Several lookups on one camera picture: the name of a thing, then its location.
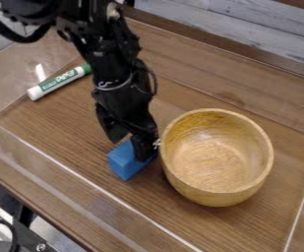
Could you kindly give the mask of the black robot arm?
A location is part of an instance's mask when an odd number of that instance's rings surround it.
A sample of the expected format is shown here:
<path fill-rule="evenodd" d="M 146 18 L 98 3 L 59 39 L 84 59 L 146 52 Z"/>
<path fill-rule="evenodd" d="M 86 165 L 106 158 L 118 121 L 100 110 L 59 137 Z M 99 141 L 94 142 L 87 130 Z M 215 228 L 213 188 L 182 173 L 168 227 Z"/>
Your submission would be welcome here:
<path fill-rule="evenodd" d="M 0 0 L 1 17 L 36 29 L 20 35 L 0 21 L 0 35 L 19 43 L 49 30 L 71 42 L 94 75 L 95 111 L 108 139 L 131 141 L 134 157 L 155 153 L 158 126 L 148 105 L 158 92 L 155 74 L 138 58 L 139 37 L 115 0 Z"/>

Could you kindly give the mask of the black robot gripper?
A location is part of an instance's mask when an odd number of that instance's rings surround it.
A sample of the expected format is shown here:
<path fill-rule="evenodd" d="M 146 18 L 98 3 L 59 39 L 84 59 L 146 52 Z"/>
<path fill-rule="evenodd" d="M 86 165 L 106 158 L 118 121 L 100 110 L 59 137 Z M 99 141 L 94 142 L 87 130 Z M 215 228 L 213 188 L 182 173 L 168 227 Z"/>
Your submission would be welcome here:
<path fill-rule="evenodd" d="M 146 161 L 154 155 L 159 142 L 156 124 L 148 112 L 152 98 L 150 83 L 131 81 L 115 86 L 112 82 L 100 81 L 92 97 L 107 138 L 115 144 L 131 133 L 134 156 L 139 161 Z"/>

